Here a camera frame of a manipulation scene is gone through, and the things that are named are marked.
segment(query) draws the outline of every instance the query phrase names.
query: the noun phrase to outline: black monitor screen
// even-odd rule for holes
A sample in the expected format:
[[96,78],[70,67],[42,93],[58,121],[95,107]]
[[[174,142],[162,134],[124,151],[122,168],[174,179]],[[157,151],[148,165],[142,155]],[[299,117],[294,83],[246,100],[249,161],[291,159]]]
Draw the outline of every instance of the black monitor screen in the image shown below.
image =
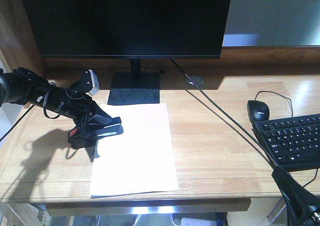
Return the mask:
[[22,0],[44,57],[218,58],[230,0]]

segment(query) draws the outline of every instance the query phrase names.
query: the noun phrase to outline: desk surface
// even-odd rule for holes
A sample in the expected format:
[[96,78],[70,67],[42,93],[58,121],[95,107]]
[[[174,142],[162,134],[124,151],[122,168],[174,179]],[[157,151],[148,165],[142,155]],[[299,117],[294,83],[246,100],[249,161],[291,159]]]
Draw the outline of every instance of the desk surface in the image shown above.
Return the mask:
[[[320,77],[317,72],[297,68],[274,74],[275,68],[187,68],[202,76],[204,91],[236,121],[251,132],[247,100],[259,90],[288,96],[294,115],[319,113]],[[58,86],[70,85],[80,72],[52,73]],[[101,87],[110,86],[111,71],[97,70]],[[106,198],[89,198],[93,163],[85,149],[72,150],[67,132],[71,119],[44,117],[35,107],[9,135],[0,149],[0,202],[99,202],[158,199],[217,199],[280,196],[269,165],[253,149],[233,123],[221,114],[176,68],[160,76],[160,101],[167,103],[172,148],[180,190]],[[93,98],[106,103],[109,91]],[[258,100],[270,107],[270,118],[289,117],[286,100],[263,93]],[[314,170],[293,173],[300,183],[314,176]],[[320,178],[307,189],[320,193]]]

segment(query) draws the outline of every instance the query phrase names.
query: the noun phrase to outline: wooden desk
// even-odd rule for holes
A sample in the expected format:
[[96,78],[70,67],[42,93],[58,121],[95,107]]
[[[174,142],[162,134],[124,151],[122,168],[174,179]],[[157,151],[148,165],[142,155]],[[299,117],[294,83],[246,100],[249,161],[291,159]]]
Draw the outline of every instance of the wooden desk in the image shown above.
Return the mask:
[[[94,99],[106,103],[113,71],[95,72],[104,89]],[[208,67],[187,68],[186,72],[202,76],[205,92],[248,131],[252,127],[247,100],[254,99],[259,90],[290,97],[296,116],[319,113],[316,68]],[[79,75],[78,70],[53,71],[49,79],[67,86]],[[146,206],[150,206],[149,212],[160,208],[166,212],[168,206],[178,205],[177,211],[197,205],[200,209],[205,205],[206,210],[239,211],[248,208],[250,198],[281,195],[271,168],[250,145],[253,142],[187,85],[184,75],[176,68],[166,68],[160,80],[160,101],[167,103],[179,191],[89,198],[93,163],[85,149],[72,150],[67,142],[72,120],[50,120],[42,108],[34,108],[0,149],[0,202],[46,203],[52,215],[137,213],[141,211],[128,212],[126,207],[142,210]],[[263,93],[258,100],[269,105],[271,119],[290,116],[283,98]],[[314,170],[293,176],[303,184],[312,179]],[[320,194],[319,182],[317,178],[307,189]]]

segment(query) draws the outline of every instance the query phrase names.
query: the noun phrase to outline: red component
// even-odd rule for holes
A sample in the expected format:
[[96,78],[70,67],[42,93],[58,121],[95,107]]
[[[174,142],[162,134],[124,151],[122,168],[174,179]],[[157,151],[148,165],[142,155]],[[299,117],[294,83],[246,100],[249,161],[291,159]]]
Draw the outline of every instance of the red component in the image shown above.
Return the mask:
[[75,127],[74,129],[72,129],[69,133],[69,137],[73,137],[76,133],[78,133],[78,129]]

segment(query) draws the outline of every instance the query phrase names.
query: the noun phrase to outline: power strip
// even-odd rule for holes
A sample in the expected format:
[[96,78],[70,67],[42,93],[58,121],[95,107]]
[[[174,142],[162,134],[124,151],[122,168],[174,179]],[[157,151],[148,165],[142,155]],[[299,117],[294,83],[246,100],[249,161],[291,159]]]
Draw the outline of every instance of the power strip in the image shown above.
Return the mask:
[[217,226],[216,221],[183,217],[181,226]]

